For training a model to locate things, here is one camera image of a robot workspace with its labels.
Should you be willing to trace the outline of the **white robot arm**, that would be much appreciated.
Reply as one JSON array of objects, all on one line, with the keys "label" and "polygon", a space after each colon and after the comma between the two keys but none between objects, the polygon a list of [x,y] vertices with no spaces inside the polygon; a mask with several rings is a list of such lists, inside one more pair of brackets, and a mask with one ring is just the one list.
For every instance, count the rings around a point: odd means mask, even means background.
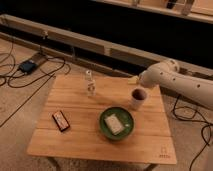
[{"label": "white robot arm", "polygon": [[145,88],[160,85],[213,110],[213,80],[181,74],[178,62],[173,59],[149,66],[139,75],[130,77],[128,83]]}]

